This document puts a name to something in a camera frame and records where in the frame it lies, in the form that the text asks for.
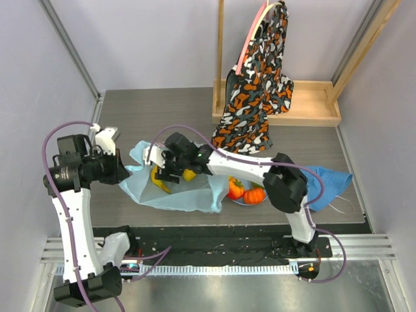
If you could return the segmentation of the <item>yellow fake mango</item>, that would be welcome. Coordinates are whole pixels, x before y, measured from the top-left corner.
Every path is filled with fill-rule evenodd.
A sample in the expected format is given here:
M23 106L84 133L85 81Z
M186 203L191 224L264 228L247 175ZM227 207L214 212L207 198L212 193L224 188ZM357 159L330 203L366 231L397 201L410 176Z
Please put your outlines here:
M197 174L194 171L192 171L192 170L185 169L183 171L182 176L183 176L183 179L185 181L192 181L197 176Z

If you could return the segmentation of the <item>yellow fake banana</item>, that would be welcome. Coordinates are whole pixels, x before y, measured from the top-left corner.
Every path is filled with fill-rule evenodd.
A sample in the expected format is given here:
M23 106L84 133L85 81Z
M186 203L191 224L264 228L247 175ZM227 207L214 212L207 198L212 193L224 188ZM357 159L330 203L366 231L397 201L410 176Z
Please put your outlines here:
M157 186L158 188L160 188L164 192L170 194L171 190L164 184L164 181L156 178L156 173L158 172L158 170L159 170L158 166L153 167L153 169L151 171L151 174L150 174L151 181L155 186Z

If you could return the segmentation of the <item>light blue plastic bag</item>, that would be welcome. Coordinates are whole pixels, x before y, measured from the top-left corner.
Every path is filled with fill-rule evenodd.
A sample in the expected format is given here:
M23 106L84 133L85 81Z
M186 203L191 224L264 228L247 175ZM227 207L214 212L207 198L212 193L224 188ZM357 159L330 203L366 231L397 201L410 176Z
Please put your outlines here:
M137 164L127 166L131 175L120 183L120 188L137 204L167 211L201 211L219 213L222 200L228 193L226 175L197 175L191 181L179 179L179 183L166 182L170 193L165 192L151 181L151 166L145 166L142 159L144 150L150 146L140 141L131 149L129 156Z

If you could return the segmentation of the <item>red fake tomato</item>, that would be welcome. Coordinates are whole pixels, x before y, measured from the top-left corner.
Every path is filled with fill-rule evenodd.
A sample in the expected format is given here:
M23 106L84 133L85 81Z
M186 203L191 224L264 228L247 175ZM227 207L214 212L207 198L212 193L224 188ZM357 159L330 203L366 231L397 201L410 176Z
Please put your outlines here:
M231 200L238 200L244 196L245 188L241 180L229 176L229 190L227 197Z

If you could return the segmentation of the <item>orange fake pumpkin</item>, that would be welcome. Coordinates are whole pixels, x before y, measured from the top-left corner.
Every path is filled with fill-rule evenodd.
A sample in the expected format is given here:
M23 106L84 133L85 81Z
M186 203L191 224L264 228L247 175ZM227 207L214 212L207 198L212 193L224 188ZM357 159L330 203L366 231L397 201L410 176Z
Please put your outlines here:
M256 187L244 192L243 202L246 205L257 205L264 201L266 193L263 188Z

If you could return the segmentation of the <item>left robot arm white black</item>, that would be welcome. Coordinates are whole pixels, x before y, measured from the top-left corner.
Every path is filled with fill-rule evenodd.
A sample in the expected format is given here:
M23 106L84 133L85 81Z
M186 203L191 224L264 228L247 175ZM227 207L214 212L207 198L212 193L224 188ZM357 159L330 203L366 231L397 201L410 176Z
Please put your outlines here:
M113 141L93 145L86 135L58 138L58 154L43 178L58 215L64 250L63 284L53 290L57 302L88 306L122 292L120 266L138 253L129 226L108 230L96 244L90 217L91 183L118 185L129 177Z

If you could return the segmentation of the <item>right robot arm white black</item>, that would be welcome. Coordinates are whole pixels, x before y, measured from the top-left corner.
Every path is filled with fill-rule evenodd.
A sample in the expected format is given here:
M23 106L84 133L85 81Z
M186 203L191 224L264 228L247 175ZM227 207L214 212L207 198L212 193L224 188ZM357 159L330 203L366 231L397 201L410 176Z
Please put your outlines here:
M179 176L189 169L196 174L229 175L263 186L272 206L289 221L292 241L286 255L307 257L317 249L319 234L306 211L306 168L295 165L286 154L274 158L239 155L211 144L195 144L175 132L161 147L152 143L146 148L143 160L158 166L156 177L163 181L178 183Z

